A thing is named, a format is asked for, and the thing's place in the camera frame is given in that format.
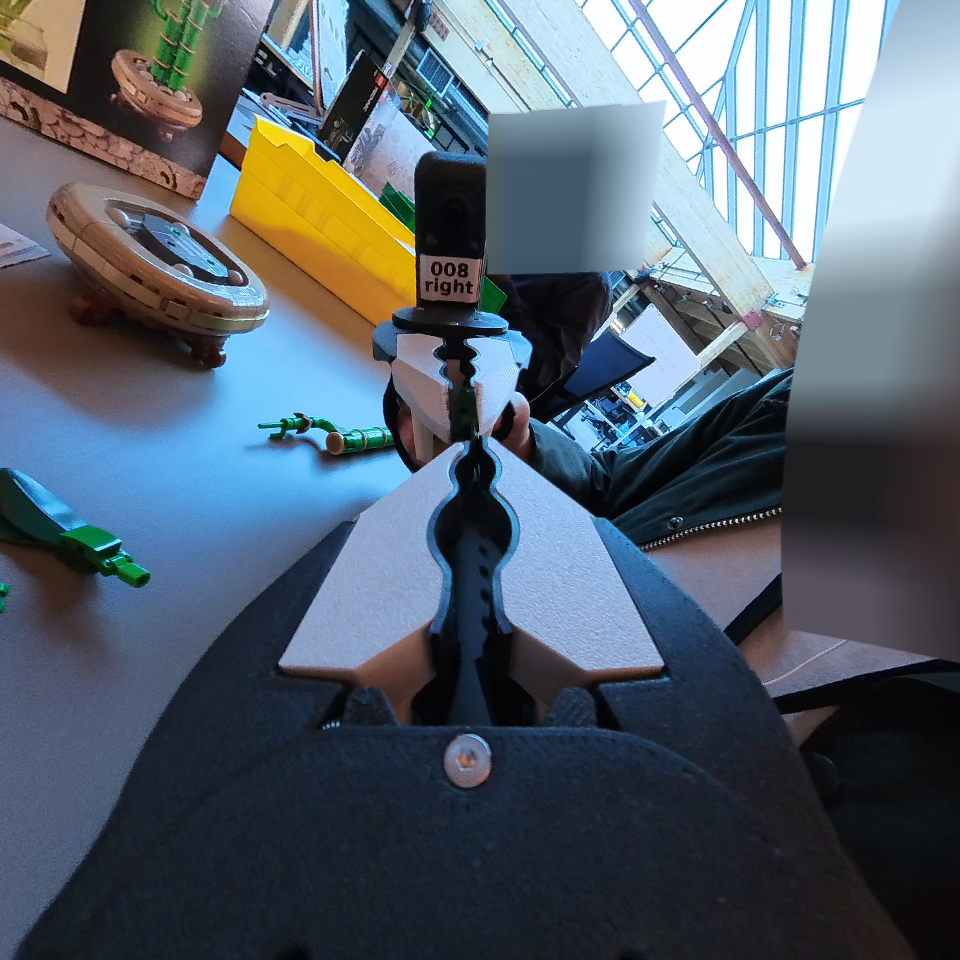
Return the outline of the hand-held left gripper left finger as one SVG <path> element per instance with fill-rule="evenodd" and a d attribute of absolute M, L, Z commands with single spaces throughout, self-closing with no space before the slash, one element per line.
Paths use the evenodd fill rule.
<path fill-rule="evenodd" d="M 429 626 L 443 574 L 427 528 L 453 491 L 450 447 L 358 517 L 279 660 L 282 672 L 376 687 L 400 722 L 433 679 Z"/>

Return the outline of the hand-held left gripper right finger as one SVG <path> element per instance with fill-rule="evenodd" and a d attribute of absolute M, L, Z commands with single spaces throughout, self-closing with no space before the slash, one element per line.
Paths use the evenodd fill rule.
<path fill-rule="evenodd" d="M 500 574 L 509 673 L 532 696 L 534 723 L 565 688 L 663 678 L 664 660 L 593 517 L 497 440 L 488 449 L 518 531 Z"/>

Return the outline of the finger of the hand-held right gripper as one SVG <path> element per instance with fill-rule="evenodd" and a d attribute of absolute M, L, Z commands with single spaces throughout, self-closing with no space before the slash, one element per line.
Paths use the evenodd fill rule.
<path fill-rule="evenodd" d="M 478 433 L 490 436 L 517 388 L 520 367 L 507 339 L 469 339 Z"/>
<path fill-rule="evenodd" d="M 450 379 L 447 362 L 437 356 L 443 339 L 424 333 L 399 333 L 394 360 L 394 389 L 410 409 L 414 443 L 427 445 L 427 434 L 451 443 Z"/>

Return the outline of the person's right forearm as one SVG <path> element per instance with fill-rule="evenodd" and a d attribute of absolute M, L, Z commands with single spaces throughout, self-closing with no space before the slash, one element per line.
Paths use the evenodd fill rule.
<path fill-rule="evenodd" d="M 590 454 L 531 422 L 531 466 L 637 546 L 778 515 L 794 368 L 777 370 L 644 447 Z"/>

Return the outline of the grey desk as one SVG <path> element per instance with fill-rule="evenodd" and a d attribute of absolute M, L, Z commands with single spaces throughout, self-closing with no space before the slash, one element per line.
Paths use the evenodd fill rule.
<path fill-rule="evenodd" d="M 150 570 L 130 588 L 2 545 L 2 958 L 110 815 L 144 739 L 198 658 L 339 522 L 406 477 L 391 451 L 330 457 L 320 434 L 270 442 L 294 412 L 381 421 L 371 327 L 230 216 L 217 157 L 197 203 L 2 121 L 2 223 L 49 258 L 2 270 L 2 466 L 30 474 Z M 44 219 L 67 182 L 188 216 L 253 269 L 270 317 L 227 362 L 126 322 L 79 325 L 78 273 Z"/>

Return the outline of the person's right hand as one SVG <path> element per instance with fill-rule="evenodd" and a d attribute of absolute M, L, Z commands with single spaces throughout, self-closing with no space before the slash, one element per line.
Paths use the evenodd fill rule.
<path fill-rule="evenodd" d="M 510 405 L 513 410 L 510 432 L 500 438 L 499 442 L 523 462 L 529 463 L 534 452 L 534 438 L 530 429 L 530 406 L 526 397 L 518 391 L 512 394 Z M 413 473 L 418 472 L 450 446 L 449 443 L 443 442 L 433 434 L 428 433 L 429 450 L 424 457 L 419 456 L 416 453 L 414 416 L 408 404 L 402 399 L 398 403 L 395 426 L 395 429 L 391 432 L 397 451 L 405 453 L 407 458 L 405 463 L 408 464 Z"/>

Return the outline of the green brick bamboo stalk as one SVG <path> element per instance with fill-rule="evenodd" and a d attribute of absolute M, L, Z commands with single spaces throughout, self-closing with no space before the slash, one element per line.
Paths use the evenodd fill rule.
<path fill-rule="evenodd" d="M 384 450 L 395 446 L 394 437 L 385 426 L 347 430 L 341 429 L 323 417 L 308 416 L 303 413 L 294 413 L 276 422 L 261 422 L 258 423 L 257 428 L 268 430 L 269 439 L 272 441 L 281 441 L 287 435 L 299 436 L 312 429 L 318 429 L 326 435 L 325 450 L 331 455 Z"/>

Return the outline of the black perforated chair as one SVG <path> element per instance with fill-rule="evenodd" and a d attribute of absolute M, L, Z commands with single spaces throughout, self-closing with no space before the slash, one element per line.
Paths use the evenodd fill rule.
<path fill-rule="evenodd" d="M 512 635 L 495 605 L 494 574 L 502 551 L 491 534 L 490 523 L 474 516 L 455 544 L 447 631 L 454 661 L 447 714 L 451 726 L 497 726 L 514 712 Z"/>

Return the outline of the dark blue chair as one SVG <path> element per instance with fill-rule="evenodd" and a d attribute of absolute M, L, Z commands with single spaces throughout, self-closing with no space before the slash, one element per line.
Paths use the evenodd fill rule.
<path fill-rule="evenodd" d="M 552 421 L 578 404 L 629 380 L 655 361 L 655 357 L 642 353 L 607 328 L 590 343 L 582 354 L 579 366 L 545 402 L 539 418 L 545 422 Z"/>

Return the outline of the yellow parts bin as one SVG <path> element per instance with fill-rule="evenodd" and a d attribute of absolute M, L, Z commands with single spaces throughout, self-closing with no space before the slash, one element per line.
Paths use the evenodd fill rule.
<path fill-rule="evenodd" d="M 368 321 L 417 302 L 414 234 L 314 142 L 258 118 L 231 215 Z"/>

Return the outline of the whiteboard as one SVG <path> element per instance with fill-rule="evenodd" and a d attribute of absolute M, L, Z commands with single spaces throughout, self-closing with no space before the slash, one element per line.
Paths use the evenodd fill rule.
<path fill-rule="evenodd" d="M 629 379 L 632 390 L 651 406 L 668 400 L 701 371 L 697 351 L 690 349 L 654 304 L 620 336 L 642 354 L 654 357 L 652 365 Z"/>

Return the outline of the small black toy box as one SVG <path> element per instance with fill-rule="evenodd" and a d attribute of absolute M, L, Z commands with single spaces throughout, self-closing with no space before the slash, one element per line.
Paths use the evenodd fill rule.
<path fill-rule="evenodd" d="M 434 150 L 402 111 L 402 101 L 376 62 L 360 51 L 318 134 L 342 168 L 376 197 L 385 185 L 415 198 L 419 159 Z"/>

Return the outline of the tan brick pot base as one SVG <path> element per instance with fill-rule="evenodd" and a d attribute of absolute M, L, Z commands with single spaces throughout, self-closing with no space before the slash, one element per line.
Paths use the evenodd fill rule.
<path fill-rule="evenodd" d="M 49 199 L 46 221 L 85 282 L 71 304 L 79 324 L 126 318 L 165 332 L 202 366 L 217 369 L 226 362 L 227 339 L 268 317 L 269 296 L 257 275 L 166 207 L 70 182 Z"/>

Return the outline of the black toy set box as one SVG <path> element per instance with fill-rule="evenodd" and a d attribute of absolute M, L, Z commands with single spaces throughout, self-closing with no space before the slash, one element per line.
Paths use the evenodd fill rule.
<path fill-rule="evenodd" d="M 191 200 L 269 1 L 3 1 L 1 114 Z"/>

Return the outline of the open instruction booklet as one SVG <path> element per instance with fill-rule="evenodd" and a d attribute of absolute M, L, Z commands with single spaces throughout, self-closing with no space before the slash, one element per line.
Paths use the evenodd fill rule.
<path fill-rule="evenodd" d="M 50 251 L 3 222 L 0 224 L 0 267 L 6 269 L 21 263 L 50 256 Z"/>

